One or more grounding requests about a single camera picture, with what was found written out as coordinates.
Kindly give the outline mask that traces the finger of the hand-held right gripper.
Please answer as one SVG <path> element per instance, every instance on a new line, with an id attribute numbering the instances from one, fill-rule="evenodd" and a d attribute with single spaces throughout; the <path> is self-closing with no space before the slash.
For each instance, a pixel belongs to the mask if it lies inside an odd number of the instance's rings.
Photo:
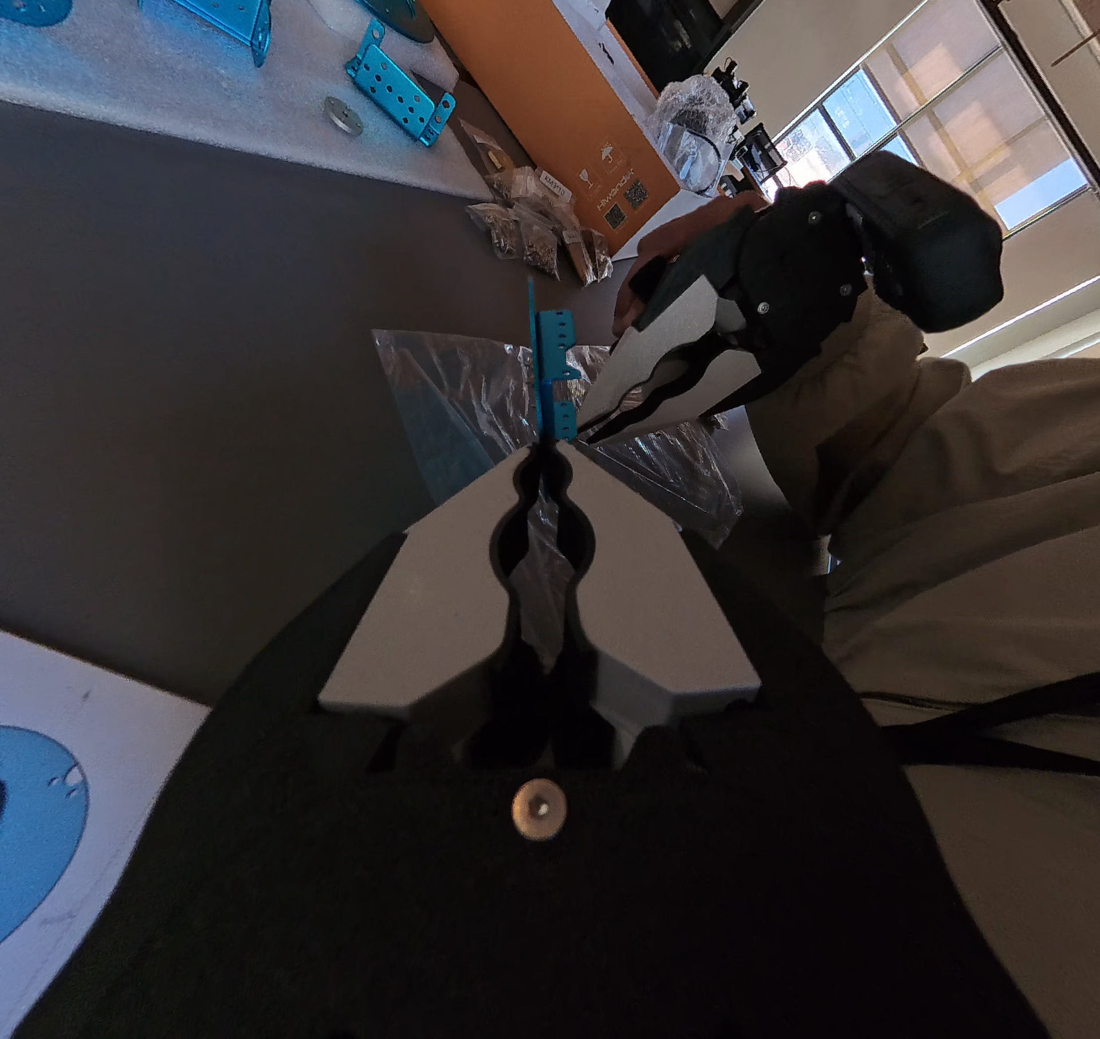
<path id="1" fill-rule="evenodd" d="M 653 380 L 667 357 L 710 335 L 717 311 L 717 290 L 707 275 L 698 275 L 644 330 L 629 327 L 578 409 L 578 432 L 602 425 L 618 412 L 629 393 Z"/>
<path id="2" fill-rule="evenodd" d="M 722 347 L 692 360 L 661 363 L 660 382 L 640 387 L 640 402 L 617 411 L 588 432 L 588 443 L 618 442 L 694 421 L 760 375 L 752 352 Z"/>

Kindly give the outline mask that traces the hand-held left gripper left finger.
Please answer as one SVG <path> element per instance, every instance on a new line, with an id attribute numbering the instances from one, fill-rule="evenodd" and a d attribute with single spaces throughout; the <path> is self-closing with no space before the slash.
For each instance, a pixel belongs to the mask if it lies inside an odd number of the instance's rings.
<path id="1" fill-rule="evenodd" d="M 509 632 L 512 597 L 494 537 L 521 501 L 520 447 L 405 532 L 329 679 L 328 712 L 402 721 L 483 721 L 490 660 Z"/>

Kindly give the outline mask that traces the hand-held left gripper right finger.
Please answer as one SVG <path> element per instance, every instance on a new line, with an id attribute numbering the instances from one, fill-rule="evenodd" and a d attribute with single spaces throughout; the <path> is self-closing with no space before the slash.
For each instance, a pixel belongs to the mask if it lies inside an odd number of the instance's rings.
<path id="1" fill-rule="evenodd" d="M 761 681 L 673 521 L 574 445 L 566 502 L 593 533 L 575 590 L 594 708 L 622 734 L 755 701 Z"/>

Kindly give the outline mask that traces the blue metal servo bracket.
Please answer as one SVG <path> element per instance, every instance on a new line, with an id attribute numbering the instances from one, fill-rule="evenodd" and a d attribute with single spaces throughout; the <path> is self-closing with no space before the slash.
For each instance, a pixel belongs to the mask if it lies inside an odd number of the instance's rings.
<path id="1" fill-rule="evenodd" d="M 558 387 L 582 378 L 569 360 L 575 344 L 572 314 L 562 309 L 537 311 L 532 308 L 530 338 L 538 434 L 549 441 L 573 440 L 578 433 L 575 405 L 569 395 L 557 396 Z"/>

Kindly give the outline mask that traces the clear plastic bag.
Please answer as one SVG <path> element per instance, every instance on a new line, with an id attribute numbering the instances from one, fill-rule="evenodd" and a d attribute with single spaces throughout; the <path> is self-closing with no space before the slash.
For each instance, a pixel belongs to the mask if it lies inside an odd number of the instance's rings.
<path id="1" fill-rule="evenodd" d="M 421 476 L 446 502 L 537 436 L 530 349 L 419 331 L 373 331 Z M 666 512 L 682 531 L 721 548 L 743 512 L 733 469 L 708 431 L 672 425 L 580 450 Z M 572 568 L 557 549 L 557 506 L 544 493 L 528 513 L 529 551 L 512 573 L 521 635 L 546 672 L 563 644 Z"/>

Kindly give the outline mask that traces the person's right forearm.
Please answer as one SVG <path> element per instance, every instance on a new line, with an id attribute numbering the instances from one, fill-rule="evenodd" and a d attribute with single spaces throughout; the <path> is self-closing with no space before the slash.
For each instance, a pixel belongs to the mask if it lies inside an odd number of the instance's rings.
<path id="1" fill-rule="evenodd" d="M 840 537 L 911 436 L 970 385 L 964 362 L 924 351 L 919 328 L 867 289 L 815 357 L 747 405 L 765 468 L 813 534 Z"/>

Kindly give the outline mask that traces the grey desk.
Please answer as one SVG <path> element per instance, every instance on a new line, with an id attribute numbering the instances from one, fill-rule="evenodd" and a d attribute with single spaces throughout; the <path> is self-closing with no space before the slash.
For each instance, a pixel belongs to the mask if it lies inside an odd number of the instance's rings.
<path id="1" fill-rule="evenodd" d="M 2 106 L 2 630 L 212 707 L 433 505 L 376 330 L 528 344 L 463 199 Z"/>

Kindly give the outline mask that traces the person's right hand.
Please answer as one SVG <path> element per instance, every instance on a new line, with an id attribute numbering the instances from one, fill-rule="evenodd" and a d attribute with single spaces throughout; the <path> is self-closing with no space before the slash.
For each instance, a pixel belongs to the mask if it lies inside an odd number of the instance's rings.
<path id="1" fill-rule="evenodd" d="M 652 233 L 644 236 L 638 244 L 637 258 L 627 272 L 615 301 L 614 318 L 612 318 L 612 339 L 618 340 L 628 327 L 639 316 L 645 303 L 631 289 L 630 283 L 656 257 L 675 259 L 679 254 L 692 244 L 696 237 L 710 232 L 714 226 L 728 221 L 741 209 L 759 211 L 770 205 L 768 198 L 757 192 L 735 194 L 734 196 L 717 196 L 708 205 L 704 205 L 685 215 L 668 221 Z"/>

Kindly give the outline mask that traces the pile of screw bags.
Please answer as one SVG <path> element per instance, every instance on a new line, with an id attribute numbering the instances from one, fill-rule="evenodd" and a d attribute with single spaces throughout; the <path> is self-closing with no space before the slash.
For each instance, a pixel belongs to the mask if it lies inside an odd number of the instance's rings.
<path id="1" fill-rule="evenodd" d="M 469 205 L 465 212 L 486 234 L 496 258 L 522 261 L 558 279 L 563 251 L 584 287 L 609 279 L 610 246 L 604 234 L 580 221 L 566 187 L 542 168 L 517 164 L 484 130 L 464 120 L 460 126 L 477 151 L 493 194 L 488 202 Z"/>

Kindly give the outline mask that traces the bubble wrap bundle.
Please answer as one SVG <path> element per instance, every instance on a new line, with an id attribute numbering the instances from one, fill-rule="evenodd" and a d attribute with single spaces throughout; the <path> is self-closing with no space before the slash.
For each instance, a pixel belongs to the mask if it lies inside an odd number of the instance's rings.
<path id="1" fill-rule="evenodd" d="M 735 108 L 714 77 L 668 82 L 647 128 L 681 189 L 713 197 L 733 150 Z"/>

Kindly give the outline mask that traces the gridded window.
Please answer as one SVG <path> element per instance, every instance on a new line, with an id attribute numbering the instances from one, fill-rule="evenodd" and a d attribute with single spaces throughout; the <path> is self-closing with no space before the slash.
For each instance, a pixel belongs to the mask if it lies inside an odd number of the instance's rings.
<path id="1" fill-rule="evenodd" d="M 926 0 L 792 124 L 765 194 L 887 151 L 969 194 L 1008 236 L 1084 194 L 1079 156 L 977 0 Z"/>

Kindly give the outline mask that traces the black monitor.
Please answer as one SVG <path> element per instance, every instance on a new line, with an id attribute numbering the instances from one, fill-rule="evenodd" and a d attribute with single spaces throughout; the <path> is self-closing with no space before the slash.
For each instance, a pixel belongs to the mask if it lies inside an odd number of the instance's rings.
<path id="1" fill-rule="evenodd" d="M 610 0 L 606 20 L 656 93 L 703 73 L 733 33 L 708 0 Z"/>

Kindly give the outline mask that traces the person's beige jacket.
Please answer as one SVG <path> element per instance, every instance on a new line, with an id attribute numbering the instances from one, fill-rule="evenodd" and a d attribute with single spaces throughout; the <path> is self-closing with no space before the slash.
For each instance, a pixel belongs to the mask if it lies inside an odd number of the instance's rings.
<path id="1" fill-rule="evenodd" d="M 1098 671 L 1098 361 L 970 383 L 834 537 L 826 648 L 881 721 Z M 916 766 L 959 892 L 1053 1037 L 1098 1037 L 1098 778 Z"/>

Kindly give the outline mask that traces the white instruction manual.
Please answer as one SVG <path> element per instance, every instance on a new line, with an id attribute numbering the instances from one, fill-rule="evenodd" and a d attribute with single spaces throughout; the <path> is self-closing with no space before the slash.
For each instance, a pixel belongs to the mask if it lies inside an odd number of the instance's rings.
<path id="1" fill-rule="evenodd" d="M 208 711 L 2 633 L 2 1037 L 103 909 Z"/>

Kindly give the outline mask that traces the orange white cardboard box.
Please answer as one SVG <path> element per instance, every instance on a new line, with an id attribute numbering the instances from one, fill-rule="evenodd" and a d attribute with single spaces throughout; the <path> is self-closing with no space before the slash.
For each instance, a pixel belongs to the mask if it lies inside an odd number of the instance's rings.
<path id="1" fill-rule="evenodd" d="M 534 165 L 614 259 L 690 207 L 645 128 L 639 71 L 588 0 L 417 0 Z"/>

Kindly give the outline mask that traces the white foam sheet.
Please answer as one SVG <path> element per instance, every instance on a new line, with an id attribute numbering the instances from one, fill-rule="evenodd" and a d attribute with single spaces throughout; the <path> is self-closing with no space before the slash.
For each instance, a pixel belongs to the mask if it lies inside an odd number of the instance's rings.
<path id="1" fill-rule="evenodd" d="M 53 27 L 2 20 L 2 100 L 307 166 L 488 199 L 452 128 L 410 139 L 349 80 L 369 23 L 351 0 L 274 0 L 268 60 L 169 0 L 73 0 Z M 336 96 L 360 139 L 323 115 Z"/>

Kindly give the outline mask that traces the long blue perforated bracket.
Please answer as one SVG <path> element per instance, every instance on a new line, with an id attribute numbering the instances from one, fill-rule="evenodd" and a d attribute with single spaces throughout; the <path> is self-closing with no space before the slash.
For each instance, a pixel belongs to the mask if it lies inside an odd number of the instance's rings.
<path id="1" fill-rule="evenodd" d="M 431 148 L 455 110 L 454 95 L 431 97 L 382 49 L 385 36 L 384 24 L 373 18 L 356 53 L 345 63 L 346 75 L 406 135 Z"/>

